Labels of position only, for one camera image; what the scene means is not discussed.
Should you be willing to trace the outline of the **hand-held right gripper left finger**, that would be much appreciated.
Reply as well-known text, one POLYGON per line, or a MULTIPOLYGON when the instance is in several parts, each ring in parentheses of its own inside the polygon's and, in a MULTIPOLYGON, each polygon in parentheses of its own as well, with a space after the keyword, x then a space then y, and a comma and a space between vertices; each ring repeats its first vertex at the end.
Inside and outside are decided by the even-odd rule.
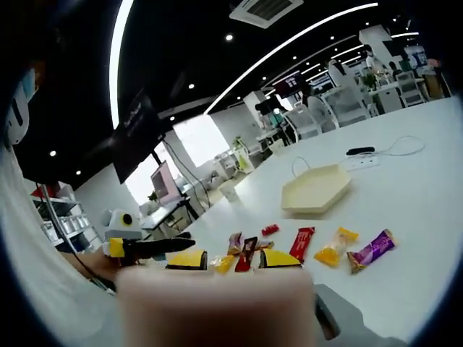
POLYGON ((166 269, 206 271, 208 269, 208 253, 204 249, 178 252, 168 259, 166 269))

